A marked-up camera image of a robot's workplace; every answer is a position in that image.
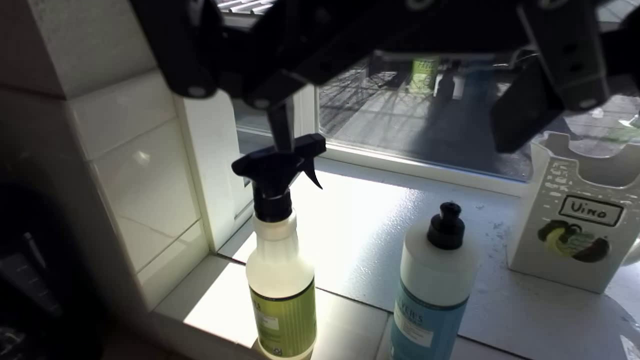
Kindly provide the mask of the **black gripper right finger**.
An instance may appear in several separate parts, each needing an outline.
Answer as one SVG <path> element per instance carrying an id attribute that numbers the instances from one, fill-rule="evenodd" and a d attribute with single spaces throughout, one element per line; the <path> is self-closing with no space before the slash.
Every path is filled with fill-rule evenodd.
<path id="1" fill-rule="evenodd" d="M 515 152 L 559 116 L 559 97 L 532 60 L 490 110 L 493 146 Z"/>

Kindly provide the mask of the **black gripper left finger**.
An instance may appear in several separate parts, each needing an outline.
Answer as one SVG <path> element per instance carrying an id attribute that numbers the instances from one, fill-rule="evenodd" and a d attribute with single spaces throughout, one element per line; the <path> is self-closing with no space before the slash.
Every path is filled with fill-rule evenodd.
<path id="1" fill-rule="evenodd" d="M 268 113 L 270 131 L 277 152 L 292 149 L 292 134 L 287 121 L 286 100 L 293 90 L 293 81 L 286 72 L 268 75 L 250 75 L 245 80 L 243 100 L 257 110 Z"/>

